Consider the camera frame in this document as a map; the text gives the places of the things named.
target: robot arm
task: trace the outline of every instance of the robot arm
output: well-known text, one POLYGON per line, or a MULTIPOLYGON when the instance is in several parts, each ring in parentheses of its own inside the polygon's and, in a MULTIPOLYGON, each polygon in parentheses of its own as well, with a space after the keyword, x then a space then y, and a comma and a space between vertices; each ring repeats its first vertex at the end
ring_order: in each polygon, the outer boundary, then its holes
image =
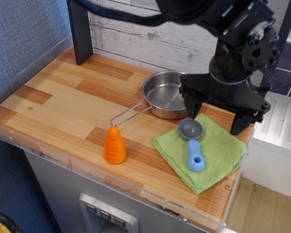
POLYGON ((262 122, 270 104, 256 92, 269 91, 273 76, 266 69, 275 65, 279 37, 272 28, 275 19, 267 0, 156 0, 161 15, 139 17, 74 0, 102 17, 158 26, 166 21, 197 24, 218 38, 208 74, 180 77, 180 93, 189 117, 195 118, 203 102, 234 112, 231 134, 242 133, 252 122, 262 122), (268 87, 257 87, 250 76, 260 70, 268 87))

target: metal wire handle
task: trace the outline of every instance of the metal wire handle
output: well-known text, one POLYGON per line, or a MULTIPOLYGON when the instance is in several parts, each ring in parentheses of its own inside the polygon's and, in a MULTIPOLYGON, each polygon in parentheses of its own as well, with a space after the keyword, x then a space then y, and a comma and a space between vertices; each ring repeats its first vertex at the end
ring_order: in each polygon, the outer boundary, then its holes
POLYGON ((117 119, 118 117, 120 117, 120 116, 122 116, 123 114, 127 113, 128 111, 134 109, 135 107, 138 107, 139 105, 143 104, 145 101, 146 101, 146 100, 144 100, 144 101, 140 102, 139 104, 137 104, 137 105, 135 105, 135 106, 129 108, 128 110, 122 112, 121 114, 119 114, 119 115, 113 117, 113 118, 110 120, 110 124, 113 125, 113 126, 119 126, 119 125, 125 123, 126 121, 129 121, 130 119, 132 119, 132 118, 134 118, 134 117, 140 115, 141 113, 144 113, 145 111, 151 109, 153 106, 150 106, 150 107, 148 107, 147 109, 142 110, 141 112, 139 112, 139 113, 137 113, 137 114, 131 116, 130 118, 127 118, 126 120, 123 120, 122 122, 120 122, 120 123, 118 123, 118 124, 113 124, 113 121, 114 121, 115 119, 117 119))

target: yellow object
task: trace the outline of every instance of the yellow object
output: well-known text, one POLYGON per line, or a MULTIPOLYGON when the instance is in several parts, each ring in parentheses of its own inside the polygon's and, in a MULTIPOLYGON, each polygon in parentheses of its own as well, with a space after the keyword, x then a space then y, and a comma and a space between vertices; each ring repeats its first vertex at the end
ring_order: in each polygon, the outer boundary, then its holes
POLYGON ((0 233, 11 233, 6 226, 0 225, 0 233))
POLYGON ((115 126, 109 128, 105 141, 105 160, 110 164, 120 164, 126 159, 127 153, 124 139, 115 126))

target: blue spoon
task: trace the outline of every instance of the blue spoon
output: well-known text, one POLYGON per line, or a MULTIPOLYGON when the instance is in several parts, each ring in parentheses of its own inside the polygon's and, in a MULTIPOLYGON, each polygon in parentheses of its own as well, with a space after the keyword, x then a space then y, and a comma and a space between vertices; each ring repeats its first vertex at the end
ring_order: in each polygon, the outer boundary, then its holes
POLYGON ((187 148, 189 151, 188 167, 191 171, 201 171, 205 167, 205 159, 200 152, 198 139, 203 134, 202 125, 193 119, 184 119, 178 125, 180 135, 189 140, 187 148))

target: green towel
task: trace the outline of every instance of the green towel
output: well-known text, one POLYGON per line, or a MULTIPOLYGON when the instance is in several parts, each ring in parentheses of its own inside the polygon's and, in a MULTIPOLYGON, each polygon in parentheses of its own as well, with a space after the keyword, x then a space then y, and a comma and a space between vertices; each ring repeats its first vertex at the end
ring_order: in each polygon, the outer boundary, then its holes
POLYGON ((196 120, 204 129, 203 135, 198 139, 206 163, 203 170, 189 170, 186 146, 188 141, 180 136, 177 128, 157 137, 153 141, 153 146, 183 181, 199 194, 241 165, 247 152, 247 145, 231 136, 204 114, 198 115, 196 120))

